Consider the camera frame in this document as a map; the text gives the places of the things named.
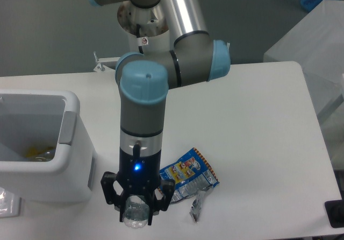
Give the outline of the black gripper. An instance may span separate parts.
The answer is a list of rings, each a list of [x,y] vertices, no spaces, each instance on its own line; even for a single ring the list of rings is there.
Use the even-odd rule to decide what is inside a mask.
[[[106,171],[101,178],[101,186],[106,203],[114,205],[119,211],[119,221],[123,221],[126,199],[130,195],[143,196],[149,206],[148,225],[152,225],[153,216],[159,211],[167,211],[175,191],[173,179],[160,179],[161,151],[146,157],[135,157],[120,150],[119,171]],[[117,194],[114,183],[122,187]],[[157,199],[155,190],[159,187],[162,198]]]

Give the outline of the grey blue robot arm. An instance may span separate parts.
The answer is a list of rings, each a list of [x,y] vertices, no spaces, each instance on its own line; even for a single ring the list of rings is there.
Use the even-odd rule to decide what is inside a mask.
[[[230,54],[225,42],[210,37],[198,0],[89,1],[96,6],[129,3],[130,29],[139,40],[164,32],[173,36],[170,50],[148,53],[139,46],[116,64],[119,171],[105,172],[101,185],[120,221],[141,228],[168,209],[175,191],[175,181],[159,173],[168,91],[226,76]]]

